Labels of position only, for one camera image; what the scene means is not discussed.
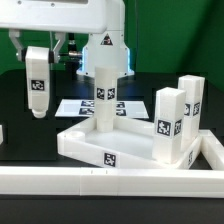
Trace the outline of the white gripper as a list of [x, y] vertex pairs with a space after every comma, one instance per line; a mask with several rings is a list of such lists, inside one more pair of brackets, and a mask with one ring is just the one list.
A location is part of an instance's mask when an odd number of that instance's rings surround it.
[[103, 33], [107, 28], [106, 13], [107, 0], [0, 0], [0, 28], [10, 29], [9, 38], [22, 62], [27, 49], [20, 41], [20, 30], [56, 32], [49, 62], [58, 63], [66, 39], [62, 32]]

